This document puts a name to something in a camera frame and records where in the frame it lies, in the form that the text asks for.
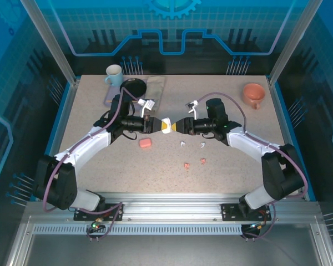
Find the folded grey cloth napkin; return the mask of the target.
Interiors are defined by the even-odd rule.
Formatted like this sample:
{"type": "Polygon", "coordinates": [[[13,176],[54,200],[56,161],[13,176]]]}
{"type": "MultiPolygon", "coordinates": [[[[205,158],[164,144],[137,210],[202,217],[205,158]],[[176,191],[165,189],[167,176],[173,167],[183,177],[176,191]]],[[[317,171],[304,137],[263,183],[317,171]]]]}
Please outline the folded grey cloth napkin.
{"type": "Polygon", "coordinates": [[[151,112],[157,112],[162,99],[165,85],[165,76],[149,76],[145,98],[155,102],[151,112]]]}

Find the small black plate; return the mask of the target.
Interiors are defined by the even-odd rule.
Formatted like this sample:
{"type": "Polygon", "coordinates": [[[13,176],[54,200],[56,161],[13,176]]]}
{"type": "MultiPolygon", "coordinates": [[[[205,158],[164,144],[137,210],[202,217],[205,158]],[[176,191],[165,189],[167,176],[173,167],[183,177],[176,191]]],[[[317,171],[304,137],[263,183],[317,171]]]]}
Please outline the small black plate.
{"type": "Polygon", "coordinates": [[[129,78],[122,82],[120,91],[122,91],[123,88],[130,92],[135,98],[140,98],[145,95],[147,91],[147,84],[141,79],[129,78]]]}

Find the light blue mug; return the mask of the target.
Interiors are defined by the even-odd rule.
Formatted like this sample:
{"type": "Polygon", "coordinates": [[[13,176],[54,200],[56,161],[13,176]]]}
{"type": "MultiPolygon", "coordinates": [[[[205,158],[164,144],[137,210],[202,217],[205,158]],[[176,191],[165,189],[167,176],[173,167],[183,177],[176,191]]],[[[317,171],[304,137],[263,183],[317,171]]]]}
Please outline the light blue mug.
{"type": "Polygon", "coordinates": [[[111,86],[120,86],[123,82],[122,67],[117,64],[110,65],[106,68],[105,83],[111,86]]]}

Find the orange ceramic cup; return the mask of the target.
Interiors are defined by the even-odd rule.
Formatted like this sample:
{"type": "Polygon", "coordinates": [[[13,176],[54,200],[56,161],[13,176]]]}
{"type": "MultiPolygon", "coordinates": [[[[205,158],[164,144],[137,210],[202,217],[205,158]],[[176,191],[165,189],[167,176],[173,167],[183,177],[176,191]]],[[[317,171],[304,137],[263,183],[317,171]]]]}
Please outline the orange ceramic cup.
{"type": "Polygon", "coordinates": [[[258,110],[265,95],[265,89],[261,85],[250,83],[244,86],[242,98],[246,105],[258,110]]]}

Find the aluminium mounting rail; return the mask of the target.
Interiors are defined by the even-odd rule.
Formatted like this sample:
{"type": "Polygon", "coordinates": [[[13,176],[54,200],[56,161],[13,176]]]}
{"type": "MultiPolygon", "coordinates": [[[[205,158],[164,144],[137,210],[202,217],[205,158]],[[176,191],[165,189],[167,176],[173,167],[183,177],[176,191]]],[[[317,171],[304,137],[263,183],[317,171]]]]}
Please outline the aluminium mounting rail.
{"type": "MultiPolygon", "coordinates": [[[[239,193],[104,193],[109,203],[124,204],[125,223],[220,223],[221,204],[238,203],[239,193]]],[[[317,202],[286,198],[274,204],[277,224],[322,222],[317,202]]]]}

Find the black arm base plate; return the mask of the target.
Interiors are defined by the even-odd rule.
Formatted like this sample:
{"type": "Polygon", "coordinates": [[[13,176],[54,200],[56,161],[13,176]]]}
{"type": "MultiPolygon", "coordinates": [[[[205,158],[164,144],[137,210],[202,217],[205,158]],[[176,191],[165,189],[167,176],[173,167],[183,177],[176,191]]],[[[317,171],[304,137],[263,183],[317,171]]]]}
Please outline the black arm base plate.
{"type": "Polygon", "coordinates": [[[269,206],[251,209],[241,203],[224,203],[220,205],[224,222],[271,221],[269,206]]]}
{"type": "Polygon", "coordinates": [[[122,204],[119,212],[117,212],[117,207],[110,212],[104,213],[104,214],[90,214],[82,212],[81,210],[76,210],[73,215],[74,221],[85,221],[85,222],[92,222],[95,221],[98,218],[101,218],[102,221],[108,221],[111,222],[117,213],[116,221],[121,221],[123,218],[123,211],[124,211],[124,204],[122,204]]]}

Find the aluminium frame post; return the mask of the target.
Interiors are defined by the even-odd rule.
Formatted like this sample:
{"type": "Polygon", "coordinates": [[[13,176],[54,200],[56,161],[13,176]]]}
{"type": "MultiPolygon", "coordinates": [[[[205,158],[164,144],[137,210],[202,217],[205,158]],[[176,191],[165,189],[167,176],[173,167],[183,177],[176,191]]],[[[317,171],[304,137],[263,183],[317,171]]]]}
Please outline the aluminium frame post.
{"type": "Polygon", "coordinates": [[[292,31],[269,75],[268,83],[270,86],[274,86],[277,82],[280,74],[286,67],[322,2],[323,0],[308,0],[304,11],[302,12],[294,30],[292,31]]]}
{"type": "Polygon", "coordinates": [[[35,0],[20,0],[67,82],[75,86],[77,78],[35,0]]]}

